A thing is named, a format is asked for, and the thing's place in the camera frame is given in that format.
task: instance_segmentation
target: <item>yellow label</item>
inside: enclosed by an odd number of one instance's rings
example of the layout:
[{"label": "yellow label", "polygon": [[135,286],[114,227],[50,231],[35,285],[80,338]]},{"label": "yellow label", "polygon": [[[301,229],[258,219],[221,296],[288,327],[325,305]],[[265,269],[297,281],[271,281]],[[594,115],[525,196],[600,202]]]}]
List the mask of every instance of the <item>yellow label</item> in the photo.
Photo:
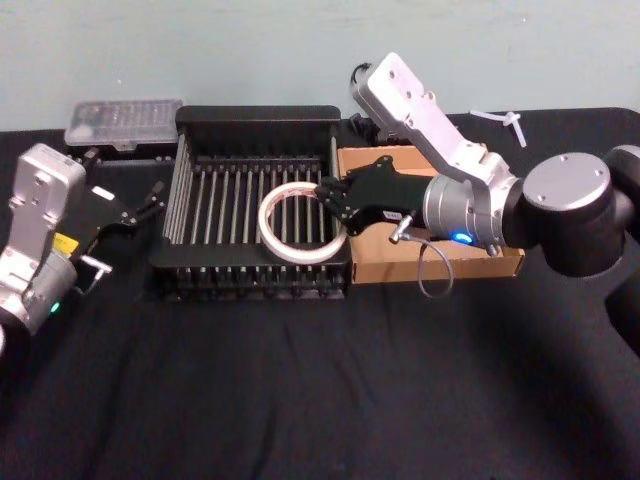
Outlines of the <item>yellow label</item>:
[{"label": "yellow label", "polygon": [[60,253],[65,254],[67,257],[70,257],[76,248],[78,248],[78,241],[74,240],[71,237],[67,237],[62,235],[61,233],[56,233],[53,237],[53,248],[58,250]]}]

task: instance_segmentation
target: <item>roll of tape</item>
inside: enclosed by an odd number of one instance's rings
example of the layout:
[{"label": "roll of tape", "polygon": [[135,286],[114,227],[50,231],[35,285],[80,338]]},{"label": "roll of tape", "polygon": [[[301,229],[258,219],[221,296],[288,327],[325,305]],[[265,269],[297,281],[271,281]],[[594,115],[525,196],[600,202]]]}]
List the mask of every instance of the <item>roll of tape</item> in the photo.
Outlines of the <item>roll of tape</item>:
[{"label": "roll of tape", "polygon": [[260,235],[262,235],[262,240],[269,251],[278,258],[298,265],[315,265],[333,257],[347,240],[347,231],[342,227],[338,235],[323,247],[316,250],[300,250],[285,245],[271,231],[268,220],[273,214],[273,210],[278,202],[288,197],[299,195],[316,198],[314,191],[316,187],[317,185],[311,182],[285,183],[269,192],[260,204],[260,208],[258,209],[258,228],[260,229]]}]

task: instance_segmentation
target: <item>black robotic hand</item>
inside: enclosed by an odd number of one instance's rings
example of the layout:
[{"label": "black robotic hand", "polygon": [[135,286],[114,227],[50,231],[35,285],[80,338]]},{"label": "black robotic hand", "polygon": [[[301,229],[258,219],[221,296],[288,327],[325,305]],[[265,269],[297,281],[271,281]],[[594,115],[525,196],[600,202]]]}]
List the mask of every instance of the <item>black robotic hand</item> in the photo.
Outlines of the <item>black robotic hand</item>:
[{"label": "black robotic hand", "polygon": [[431,179],[398,173],[393,159],[383,156],[348,171],[342,180],[323,178],[315,192],[349,235],[355,236],[373,223],[398,223],[406,215],[413,217],[414,227],[424,228],[422,207]]}]

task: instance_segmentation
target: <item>robotic arm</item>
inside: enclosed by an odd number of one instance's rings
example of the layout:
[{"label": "robotic arm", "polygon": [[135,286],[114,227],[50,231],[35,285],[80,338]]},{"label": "robotic arm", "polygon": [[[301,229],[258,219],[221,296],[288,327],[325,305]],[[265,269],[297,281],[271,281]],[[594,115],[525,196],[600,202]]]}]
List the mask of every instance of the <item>robotic arm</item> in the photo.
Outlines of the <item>robotic arm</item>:
[{"label": "robotic arm", "polygon": [[111,272],[89,256],[98,241],[135,233],[164,209],[156,196],[161,182],[137,210],[100,187],[85,188],[96,155],[89,150],[81,164],[37,144],[18,159],[9,200],[13,221],[0,253],[0,386],[19,373],[31,337],[76,284],[81,265],[95,270],[88,288],[78,288],[83,295]]},{"label": "robotic arm", "polygon": [[[325,179],[319,200],[350,235],[379,221],[484,248],[542,247],[555,271],[587,277],[622,256],[627,230],[640,241],[640,148],[621,146],[604,159],[585,153],[549,158],[517,178],[497,153],[465,139],[395,53],[369,66],[353,96],[382,132],[407,138],[440,175],[402,175],[392,159]],[[640,270],[615,290],[606,307],[618,333],[640,356]]]}]

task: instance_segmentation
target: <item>cardboard box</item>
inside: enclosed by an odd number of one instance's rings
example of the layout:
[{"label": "cardboard box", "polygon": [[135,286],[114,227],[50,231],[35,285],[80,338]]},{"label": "cardboard box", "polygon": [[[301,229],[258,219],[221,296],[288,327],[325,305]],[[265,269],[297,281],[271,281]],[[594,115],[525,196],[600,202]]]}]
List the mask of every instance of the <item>cardboard box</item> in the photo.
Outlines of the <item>cardboard box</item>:
[{"label": "cardboard box", "polygon": [[[393,165],[401,173],[435,176],[437,172],[414,147],[342,148],[338,151],[340,176],[348,170],[369,165],[383,155],[393,157]],[[357,237],[352,237],[354,284],[415,281],[418,276],[420,245],[400,242],[393,245],[389,235],[395,228],[390,223],[371,225]],[[518,274],[524,251],[503,248],[497,257],[490,257],[480,248],[451,241],[436,242],[449,257],[456,278],[512,277]],[[442,259],[431,249],[424,254],[425,280],[447,278]]]}]

